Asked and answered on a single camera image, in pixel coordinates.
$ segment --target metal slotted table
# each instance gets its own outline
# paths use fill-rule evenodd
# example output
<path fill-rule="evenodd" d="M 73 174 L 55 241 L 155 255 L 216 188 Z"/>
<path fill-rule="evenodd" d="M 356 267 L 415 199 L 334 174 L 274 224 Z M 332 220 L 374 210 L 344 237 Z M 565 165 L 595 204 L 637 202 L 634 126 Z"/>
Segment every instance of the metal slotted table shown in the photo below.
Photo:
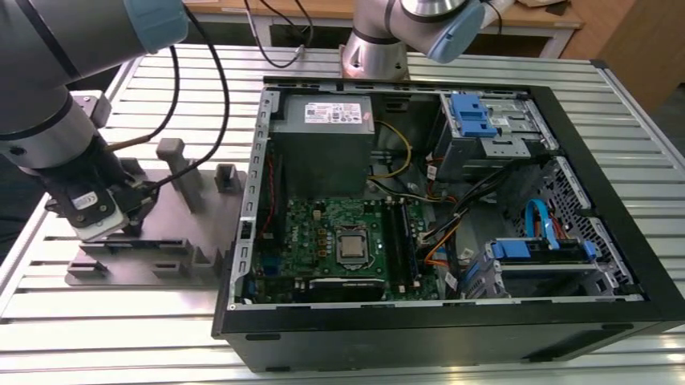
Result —
<path fill-rule="evenodd" d="M 185 156 L 209 149 L 221 120 L 219 75 L 208 50 L 177 46 L 181 93 L 160 137 L 185 141 Z M 268 48 L 275 59 L 290 49 Z M 338 77 L 334 50 L 310 50 L 275 70 L 256 48 L 220 47 L 231 90 L 229 134 L 213 161 L 243 170 L 251 150 L 264 75 Z M 462 57 L 438 65 L 411 55 L 415 80 L 526 83 L 550 87 L 634 216 L 663 266 L 685 292 L 685 160 L 610 71 L 586 61 Z M 128 63 L 108 97 L 101 130 L 109 142 L 148 133 L 163 119 L 173 87 L 169 52 Z M 129 148 L 144 168 L 164 168 L 155 144 Z M 203 167 L 213 168 L 215 163 Z M 685 327 L 630 338 L 565 363 L 423 367 L 255 374 L 209 336 L 216 290 L 180 287 L 69 287 L 67 264 L 79 248 L 67 222 L 41 209 L 0 269 L 0 383 L 685 383 Z"/>

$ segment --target wooden table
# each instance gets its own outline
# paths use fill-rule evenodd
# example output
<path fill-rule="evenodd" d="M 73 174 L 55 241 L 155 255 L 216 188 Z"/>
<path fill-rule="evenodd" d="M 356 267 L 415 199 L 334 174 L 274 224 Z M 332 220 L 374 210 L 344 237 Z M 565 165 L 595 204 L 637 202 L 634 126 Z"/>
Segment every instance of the wooden table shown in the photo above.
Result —
<path fill-rule="evenodd" d="M 257 0 L 248 1 L 255 15 L 256 33 L 262 43 L 271 46 L 270 26 L 284 24 L 284 21 Z M 318 26 L 352 26 L 354 0 L 302 0 L 300 2 Z M 306 19 L 294 0 L 268 0 L 268 4 L 291 17 L 295 24 L 306 25 Z M 199 19 L 204 22 L 247 22 L 243 0 L 219 0 L 188 6 L 193 12 L 199 13 Z M 566 10 L 563 16 L 557 16 L 549 14 L 543 7 L 527 8 L 515 3 L 502 15 L 502 25 L 502 34 L 549 38 L 541 58 L 557 59 L 573 33 L 582 28 L 585 23 L 573 8 Z M 480 33 L 498 33 L 497 20 Z"/>

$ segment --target wire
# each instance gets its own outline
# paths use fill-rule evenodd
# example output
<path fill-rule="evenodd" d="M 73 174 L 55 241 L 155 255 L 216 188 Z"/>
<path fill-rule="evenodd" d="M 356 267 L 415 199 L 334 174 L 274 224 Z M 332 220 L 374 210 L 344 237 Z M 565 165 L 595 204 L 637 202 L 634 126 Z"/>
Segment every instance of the wire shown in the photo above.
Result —
<path fill-rule="evenodd" d="M 428 185 L 426 186 L 426 196 L 432 199 L 440 199 L 439 197 L 432 195 L 432 184 L 434 180 L 430 180 Z M 456 204 L 456 198 L 454 198 L 451 195 L 448 195 L 444 199 L 448 200 L 451 203 Z"/>
<path fill-rule="evenodd" d="M 135 146 L 136 144 L 147 143 L 152 140 L 156 135 L 160 134 L 160 132 L 167 128 L 167 125 L 169 124 L 171 118 L 175 114 L 175 108 L 179 104 L 179 94 L 180 94 L 180 65 L 179 65 L 179 55 L 175 52 L 175 47 L 169 47 L 171 52 L 171 61 L 173 62 L 173 95 L 171 96 L 171 105 L 169 110 L 167 111 L 167 116 L 164 117 L 164 120 L 161 120 L 161 123 L 159 124 L 159 127 L 149 132 L 147 135 L 139 136 L 137 138 L 129 139 L 124 142 L 112 144 L 105 147 L 105 151 L 119 151 L 123 148 L 129 148 L 131 146 Z"/>
<path fill-rule="evenodd" d="M 296 30 L 298 31 L 298 35 L 299 37 L 303 39 L 304 38 L 304 31 L 310 28 L 308 26 L 306 26 L 303 28 L 303 30 L 299 30 L 298 26 L 295 25 L 295 23 L 292 22 L 292 20 L 290 20 L 288 16 L 286 16 L 284 14 L 282 14 L 272 6 L 271 4 L 267 3 L 267 0 L 259 0 L 259 2 L 264 5 L 264 7 L 274 13 L 276 14 L 284 21 L 287 24 L 290 24 L 290 27 L 292 28 L 292 30 Z M 310 46 L 311 44 L 311 39 L 307 41 L 306 43 L 306 46 Z"/>
<path fill-rule="evenodd" d="M 404 194 L 402 192 L 398 192 L 398 191 L 392 190 L 391 188 L 386 187 L 378 180 L 372 180 L 371 179 L 370 182 L 372 184 L 375 184 L 378 186 L 378 188 L 387 193 L 387 195 L 392 195 L 392 196 L 398 196 L 398 197 L 406 197 L 406 198 L 410 198 L 410 199 L 416 199 L 419 201 L 428 202 L 428 203 L 439 203 L 439 202 L 442 202 L 442 200 L 439 200 L 439 199 L 430 199 L 430 198 L 426 198 L 426 197 L 420 197 L 419 195 Z"/>
<path fill-rule="evenodd" d="M 497 34 L 502 35 L 502 14 L 499 13 L 499 10 L 497 9 L 497 6 L 494 6 L 490 1 L 491 0 L 480 0 L 480 3 L 487 4 L 490 6 L 490 8 L 493 8 L 494 13 L 497 14 L 497 19 L 498 19 L 498 31 L 497 31 Z"/>
<path fill-rule="evenodd" d="M 535 156 L 530 159 L 523 160 L 513 160 L 510 161 L 499 170 L 493 172 L 489 176 L 486 176 L 483 179 L 480 179 L 471 187 L 468 192 L 463 195 L 463 197 L 459 199 L 455 207 L 452 208 L 452 213 L 459 212 L 460 209 L 468 208 L 468 206 L 482 197 L 487 196 L 497 187 L 499 186 L 499 183 L 502 180 L 505 180 L 507 173 L 513 172 L 518 167 L 531 165 L 531 164 L 539 164 L 550 159 L 549 154 L 542 154 L 539 156 Z M 442 233 L 446 231 L 455 222 L 460 219 L 460 216 L 455 216 L 451 218 L 442 226 L 438 226 L 435 229 L 430 230 L 426 235 L 423 236 L 424 239 L 432 237 L 435 234 Z"/>
<path fill-rule="evenodd" d="M 207 44 L 209 52 L 212 53 L 212 59 L 213 59 L 213 63 L 216 64 L 216 71 L 219 72 L 219 79 L 221 81 L 221 90 L 224 93 L 224 118 L 221 120 L 221 128 L 219 129 L 219 135 L 216 137 L 216 142 L 213 143 L 213 146 L 209 149 L 207 155 L 204 155 L 199 160 L 196 160 L 189 166 L 183 168 L 177 173 L 171 174 L 163 180 L 159 180 L 157 182 L 155 182 L 147 188 L 148 191 L 153 191 L 155 189 L 160 188 L 163 185 L 169 183 L 172 180 L 179 179 L 189 171 L 196 170 L 196 168 L 200 167 L 200 164 L 203 164 L 212 158 L 213 154 L 219 150 L 219 147 L 224 141 L 225 130 L 228 128 L 231 99 L 229 99 L 229 92 L 228 92 L 228 81 L 225 80 L 224 67 L 221 66 L 221 60 L 219 59 L 219 54 L 216 53 L 216 47 L 213 46 L 212 40 L 207 35 L 207 31 L 201 27 L 200 22 L 196 20 L 196 17 L 192 14 L 191 10 L 188 10 L 187 6 L 183 6 L 183 8 L 185 9 L 185 14 L 187 14 L 188 18 L 191 19 L 192 25 L 195 26 L 197 32 L 200 33 L 201 38 L 204 39 L 204 43 Z"/>
<path fill-rule="evenodd" d="M 402 139 L 402 142 L 404 143 L 404 147 L 407 148 L 407 158 L 404 159 L 404 164 L 402 165 L 402 167 L 399 167 L 399 169 L 396 171 L 390 172 L 388 174 L 383 174 L 383 175 L 372 175 L 368 177 L 368 179 L 371 179 L 371 180 L 394 177 L 396 174 L 399 174 L 408 168 L 408 164 L 411 163 L 411 144 L 408 143 L 407 137 L 388 123 L 386 123 L 380 120 L 376 120 L 375 122 L 380 126 L 384 126 L 386 128 L 388 128 L 392 132 L 395 132 L 396 136 L 399 136 L 399 139 Z"/>
<path fill-rule="evenodd" d="M 271 224 L 271 219 L 274 216 L 274 209 L 276 206 L 276 190 L 274 189 L 274 162 L 271 160 L 271 157 L 267 158 L 267 165 L 268 165 L 268 196 L 271 197 L 271 208 L 268 209 L 268 217 L 267 221 L 264 222 L 264 225 L 262 226 L 262 231 L 259 232 L 259 236 L 256 239 L 262 238 L 264 236 L 264 233 L 267 232 L 268 225 Z"/>
<path fill-rule="evenodd" d="M 557 237 L 559 237 L 562 239 L 569 239 L 569 234 L 566 233 L 563 226 L 558 222 L 557 217 L 551 216 L 551 218 L 553 218 L 553 227 L 554 227 L 554 232 L 557 233 Z"/>
<path fill-rule="evenodd" d="M 430 250 L 428 254 L 426 254 L 426 258 L 423 259 L 423 262 L 428 265 L 443 265 L 444 267 L 448 267 L 447 264 L 434 261 L 431 257 L 434 256 L 435 252 L 438 251 L 439 247 L 447 242 L 447 239 L 450 239 L 451 235 L 455 233 L 456 229 L 459 229 L 460 222 L 456 223 L 456 226 L 451 228 L 451 230 L 444 234 L 444 236 L 439 239 L 438 243 L 435 244 L 434 248 Z"/>
<path fill-rule="evenodd" d="M 387 164 L 386 167 L 387 167 L 387 172 L 392 173 L 392 167 L 390 166 L 390 164 Z M 404 190 L 404 193 L 411 194 L 411 190 L 408 189 L 408 186 L 402 181 L 402 178 L 399 177 L 399 175 L 394 175 L 392 180 L 395 181 L 396 184 L 399 184 L 402 186 L 402 190 Z"/>
<path fill-rule="evenodd" d="M 295 0 L 295 3 L 298 4 L 298 8 L 299 8 L 299 10 L 302 10 L 304 17 L 307 18 L 307 23 L 310 24 L 310 36 L 307 38 L 306 45 L 304 44 L 300 45 L 298 47 L 298 49 L 295 50 L 295 56 L 292 57 L 292 59 L 290 59 L 290 61 L 286 64 L 276 64 L 268 57 L 267 52 L 264 51 L 264 47 L 262 45 L 262 40 L 259 39 L 259 34 L 256 33 L 255 21 L 252 20 L 252 9 L 249 7 L 249 3 L 247 2 L 247 0 L 243 0 L 243 3 L 245 4 L 247 22 L 249 23 L 249 28 L 251 28 L 252 36 L 255 38 L 256 47 L 259 48 L 259 51 L 262 52 L 262 56 L 263 56 L 264 60 L 268 62 L 268 64 L 271 64 L 276 68 L 280 68 L 280 69 L 288 68 L 292 65 L 292 63 L 295 63 L 295 61 L 302 56 L 304 47 L 311 44 L 311 40 L 314 39 L 314 22 L 311 21 L 310 14 L 307 13 L 304 7 L 302 6 L 302 3 L 299 2 L 299 0 Z"/>

